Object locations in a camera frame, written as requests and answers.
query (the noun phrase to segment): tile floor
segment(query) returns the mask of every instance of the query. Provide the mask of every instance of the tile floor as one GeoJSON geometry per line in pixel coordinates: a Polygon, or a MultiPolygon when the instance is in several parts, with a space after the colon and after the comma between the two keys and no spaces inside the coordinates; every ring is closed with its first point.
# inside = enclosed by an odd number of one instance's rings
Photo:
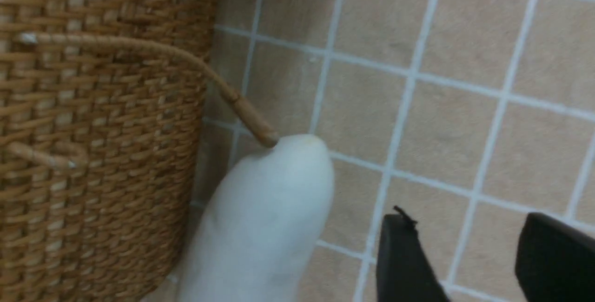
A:
{"type": "MultiPolygon", "coordinates": [[[[595,235],[594,19],[595,0],[221,0],[215,69],[283,134],[333,150],[299,300],[376,301],[392,204],[419,220],[455,302],[523,301],[528,211],[595,235]]],[[[206,110],[195,204],[256,147],[219,102],[206,110]]],[[[173,281],[152,300],[172,301],[173,281]]]]}

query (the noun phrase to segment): rattan loop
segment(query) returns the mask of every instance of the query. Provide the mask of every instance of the rattan loop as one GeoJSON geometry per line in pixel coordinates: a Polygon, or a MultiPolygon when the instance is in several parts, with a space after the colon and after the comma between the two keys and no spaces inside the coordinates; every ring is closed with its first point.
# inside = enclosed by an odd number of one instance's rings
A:
{"type": "Polygon", "coordinates": [[[162,44],[144,39],[98,36],[89,34],[64,34],[64,33],[21,33],[19,41],[25,44],[61,44],[66,46],[112,46],[116,48],[127,48],[130,50],[145,50],[147,52],[165,54],[170,57],[177,57],[187,61],[197,69],[200,69],[206,77],[219,90],[219,94],[227,102],[229,107],[244,122],[254,137],[265,147],[274,147],[279,141],[278,132],[268,124],[265,118],[253,107],[253,105],[238,90],[230,86],[221,76],[211,69],[202,59],[194,56],[181,48],[162,44]]]}
{"type": "Polygon", "coordinates": [[[55,148],[68,156],[60,156],[48,152],[35,150],[29,145],[13,142],[7,145],[6,150],[15,156],[30,162],[51,167],[58,171],[86,168],[89,165],[89,156],[79,144],[58,142],[55,148]]]}

